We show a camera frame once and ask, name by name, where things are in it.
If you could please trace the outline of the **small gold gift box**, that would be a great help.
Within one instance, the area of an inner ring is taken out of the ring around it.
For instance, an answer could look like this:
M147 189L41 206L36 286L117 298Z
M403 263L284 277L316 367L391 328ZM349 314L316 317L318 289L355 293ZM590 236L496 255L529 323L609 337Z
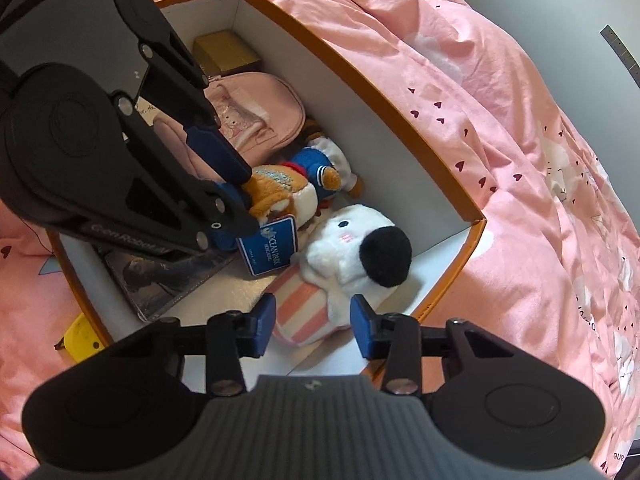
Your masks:
M199 36L192 54L209 78L260 70L262 58L231 29Z

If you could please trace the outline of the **bear plush with blue tag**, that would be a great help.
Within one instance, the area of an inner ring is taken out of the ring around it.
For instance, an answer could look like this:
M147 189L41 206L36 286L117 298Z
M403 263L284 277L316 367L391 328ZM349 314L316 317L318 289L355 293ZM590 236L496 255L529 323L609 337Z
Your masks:
M361 189L342 149L320 132L283 162L255 167L242 190L259 229L238 240L250 275L288 266L298 249L298 231L328 208L336 194L357 197Z

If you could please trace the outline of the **illustrated card pack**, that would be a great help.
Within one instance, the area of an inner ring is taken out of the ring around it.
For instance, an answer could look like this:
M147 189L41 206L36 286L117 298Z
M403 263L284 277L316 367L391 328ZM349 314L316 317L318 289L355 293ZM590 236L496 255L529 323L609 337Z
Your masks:
M169 263L98 246L93 249L143 323L163 316L235 257L234 252L209 249L203 255Z

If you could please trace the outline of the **pink mini backpack pouch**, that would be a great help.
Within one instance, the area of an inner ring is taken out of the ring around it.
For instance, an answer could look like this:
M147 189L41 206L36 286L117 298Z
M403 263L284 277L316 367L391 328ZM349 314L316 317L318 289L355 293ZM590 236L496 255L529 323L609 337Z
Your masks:
M213 79L205 90L221 122L221 133L252 167L264 164L302 130L306 113L293 88L262 72ZM221 180L219 174L186 144L186 132L175 119L159 112L153 131L193 177Z

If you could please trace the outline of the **white dog plush striped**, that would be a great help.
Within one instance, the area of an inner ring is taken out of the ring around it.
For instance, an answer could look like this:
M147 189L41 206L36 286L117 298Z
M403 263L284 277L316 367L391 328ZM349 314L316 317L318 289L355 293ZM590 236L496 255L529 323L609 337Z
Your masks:
M311 232L292 264L266 288L277 304L273 335L303 347L350 326L350 300L375 309L408 278L407 234L379 211L353 204Z

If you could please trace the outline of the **yellow tape measure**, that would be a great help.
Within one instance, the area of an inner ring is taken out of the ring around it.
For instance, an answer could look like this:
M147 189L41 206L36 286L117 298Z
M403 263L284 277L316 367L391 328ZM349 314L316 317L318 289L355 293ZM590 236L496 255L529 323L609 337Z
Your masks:
M102 351L104 344L88 318L81 313L54 348L56 351L65 351L75 363L80 363Z

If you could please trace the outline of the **orange cardboard storage box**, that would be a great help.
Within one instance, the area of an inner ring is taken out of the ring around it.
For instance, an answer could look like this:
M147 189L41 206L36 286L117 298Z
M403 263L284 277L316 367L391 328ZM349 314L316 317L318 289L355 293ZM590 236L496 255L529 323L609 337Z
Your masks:
M442 299L480 241L486 219L412 120L362 73L300 21L268 0L162 0L157 3L187 47L208 32L233 29L262 57L268 73L288 82L306 112L363 178L356 202L381 211L411 240L408 281L378 312L399 312L420 323ZM144 325L82 240L48 233L82 312L106 344ZM168 314L182 325L204 324L214 314L253 307L271 276L250 278L235 257ZM248 388L259 375L382 375L368 363L351 332L293 348L271 338L259 360L242 359Z

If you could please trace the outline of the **pink patterned duvet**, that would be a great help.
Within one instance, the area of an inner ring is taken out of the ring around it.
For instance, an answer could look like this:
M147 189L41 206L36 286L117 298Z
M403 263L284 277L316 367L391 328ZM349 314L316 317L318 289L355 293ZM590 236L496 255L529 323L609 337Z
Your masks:
M375 84L485 215L454 284L461 316L584 382L615 479L639 419L639 235L533 61L464 0L269 0Z

